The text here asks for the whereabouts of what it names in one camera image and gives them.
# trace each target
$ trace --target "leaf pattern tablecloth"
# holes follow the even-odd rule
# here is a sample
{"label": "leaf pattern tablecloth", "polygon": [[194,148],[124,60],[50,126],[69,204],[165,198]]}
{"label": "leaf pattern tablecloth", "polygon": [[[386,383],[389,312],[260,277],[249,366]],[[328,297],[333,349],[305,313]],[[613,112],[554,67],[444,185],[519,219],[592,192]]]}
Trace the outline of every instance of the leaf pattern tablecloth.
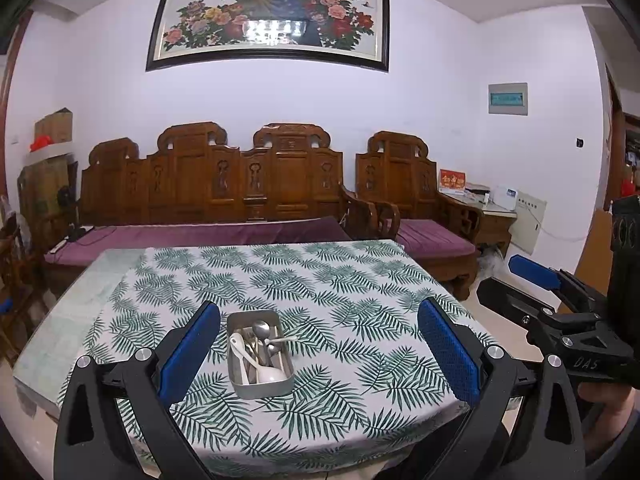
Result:
{"label": "leaf pattern tablecloth", "polygon": [[[148,249],[113,291],[79,355],[126,360],[211,300],[222,313],[220,334],[184,401],[170,408],[185,437],[216,474],[333,470],[417,442],[466,409],[418,330],[426,297],[485,344],[493,341],[389,240]],[[227,377],[226,317],[265,308],[299,338],[288,343],[294,388],[242,400]],[[129,402],[119,407],[137,451],[151,461]]]}

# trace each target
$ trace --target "rectangular metal container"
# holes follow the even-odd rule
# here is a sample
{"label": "rectangular metal container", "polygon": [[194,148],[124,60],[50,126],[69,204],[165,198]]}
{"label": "rectangular metal container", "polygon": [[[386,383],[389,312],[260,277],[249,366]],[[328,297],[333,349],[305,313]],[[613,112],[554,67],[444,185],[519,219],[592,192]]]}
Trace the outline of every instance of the rectangular metal container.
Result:
{"label": "rectangular metal container", "polygon": [[[231,382],[236,394],[241,399],[261,399],[263,397],[277,397],[280,395],[286,395],[293,389],[294,381],[294,369],[291,362],[291,355],[287,348],[287,343],[283,343],[281,355],[282,364],[284,366],[283,372],[287,376],[284,381],[278,381],[277,383],[263,383],[263,384],[242,384],[240,378],[240,361],[231,351],[231,346],[228,342],[229,336],[235,330],[250,327],[254,321],[263,320],[271,326],[271,337],[275,338],[275,332],[273,327],[278,328],[278,336],[282,337],[284,332],[282,331],[282,325],[280,324],[280,317],[274,310],[251,310],[248,312],[234,312],[229,314],[226,318],[226,363],[229,370],[229,381]],[[274,363],[279,362],[277,358],[273,359]]]}

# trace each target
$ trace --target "cable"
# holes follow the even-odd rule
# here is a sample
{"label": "cable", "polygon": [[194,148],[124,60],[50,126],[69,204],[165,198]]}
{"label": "cable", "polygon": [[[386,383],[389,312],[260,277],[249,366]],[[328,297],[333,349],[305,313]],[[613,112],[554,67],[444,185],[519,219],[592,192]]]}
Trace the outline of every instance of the cable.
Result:
{"label": "cable", "polygon": [[533,216],[533,219],[538,222],[538,227],[540,228],[540,230],[547,236],[554,238],[555,240],[560,240],[562,242],[583,242],[587,239],[587,236],[589,236],[589,234],[587,234],[587,236],[581,237],[581,238],[568,238],[568,237],[564,237],[564,236],[556,236],[553,233],[550,233],[549,231],[547,231],[546,229],[544,229],[542,227],[542,222],[540,220],[538,220],[538,218],[533,214],[533,211],[531,210],[531,208],[526,205],[525,208],[527,209],[527,211],[529,211],[529,213],[531,214],[531,216]]}
{"label": "cable", "polygon": [[[106,229],[106,228],[107,228],[107,226],[104,226],[104,227],[94,227],[94,230],[95,230],[95,231],[102,231],[103,229]],[[77,245],[82,246],[82,247],[88,247],[88,246],[90,246],[90,245],[95,244],[96,242],[100,242],[101,240],[104,240],[104,239],[105,239],[106,237],[108,237],[108,236],[111,236],[112,234],[114,234],[114,232],[116,232],[116,230],[117,230],[117,229],[118,229],[118,227],[117,227],[117,226],[113,226],[113,227],[112,227],[112,229],[111,229],[111,231],[109,231],[107,234],[105,234],[104,236],[101,236],[101,237],[100,237],[100,238],[98,238],[97,240],[92,240],[91,242],[89,242],[89,243],[87,243],[87,244],[81,244],[81,243],[80,243],[80,240],[81,240],[82,238],[80,238],[80,240],[76,240],[75,242],[69,242],[69,241],[67,241],[67,242],[66,242],[66,244],[65,244],[63,247],[60,247],[60,248],[56,251],[56,253],[55,253],[55,254],[54,254],[54,256],[53,256],[53,262],[52,262],[52,263],[56,264],[56,263],[60,260],[60,257],[62,256],[63,251],[65,251],[65,250],[66,250],[66,248],[68,248],[68,247],[69,247],[69,245],[71,245],[71,244],[77,244]]]}
{"label": "cable", "polygon": [[[102,231],[103,229],[106,229],[106,228],[107,228],[107,226],[104,226],[104,227],[94,227],[94,230],[95,230],[95,231]],[[82,246],[82,247],[88,247],[88,246],[90,246],[90,245],[95,244],[96,242],[100,242],[100,241],[104,240],[107,236],[111,236],[112,234],[114,234],[114,232],[116,232],[116,231],[117,231],[117,229],[118,229],[118,226],[112,226],[112,229],[111,229],[111,231],[110,231],[110,232],[108,232],[107,234],[105,234],[103,237],[98,238],[97,240],[92,240],[92,241],[90,241],[88,244],[81,244],[81,243],[80,243],[80,240],[82,240],[82,238],[80,238],[80,240],[76,240],[74,243],[76,243],[76,244],[78,244],[78,245],[80,245],[80,246]]]}

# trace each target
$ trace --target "white wall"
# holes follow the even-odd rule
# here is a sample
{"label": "white wall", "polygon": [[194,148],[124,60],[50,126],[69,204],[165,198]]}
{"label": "white wall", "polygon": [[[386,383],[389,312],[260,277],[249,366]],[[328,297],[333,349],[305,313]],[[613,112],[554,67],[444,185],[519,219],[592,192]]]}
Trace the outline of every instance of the white wall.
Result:
{"label": "white wall", "polygon": [[110,0],[65,24],[59,86],[74,112],[81,168],[102,140],[128,136],[141,155],[172,124],[215,121],[229,143],[249,149],[271,122],[306,122],[344,152],[354,185],[355,153],[376,131],[420,135],[446,168],[472,156],[478,106],[478,26],[435,0],[391,0],[389,73],[304,60],[226,60],[145,73],[159,0]]}
{"label": "white wall", "polygon": [[15,63],[7,106],[5,163],[9,201],[16,210],[19,208],[16,180],[33,142],[34,124],[65,106],[60,59],[66,26],[34,13]]}
{"label": "white wall", "polygon": [[[481,25],[484,83],[527,82],[529,115],[484,114],[482,179],[546,200],[533,259],[574,271],[593,213],[602,163],[603,99],[579,6],[551,7]],[[576,147],[576,138],[584,147]],[[511,246],[510,253],[517,252]]]}

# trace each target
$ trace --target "purple cushion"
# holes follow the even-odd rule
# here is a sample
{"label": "purple cushion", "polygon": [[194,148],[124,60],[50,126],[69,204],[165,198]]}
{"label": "purple cushion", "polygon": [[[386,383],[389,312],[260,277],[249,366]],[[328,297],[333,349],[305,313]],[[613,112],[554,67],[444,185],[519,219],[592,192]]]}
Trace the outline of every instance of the purple cushion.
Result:
{"label": "purple cushion", "polygon": [[414,259],[466,256],[474,245],[433,220],[402,219],[396,242]]}
{"label": "purple cushion", "polygon": [[88,266],[106,249],[297,244],[350,240],[333,217],[291,222],[98,227],[45,259],[52,264]]}

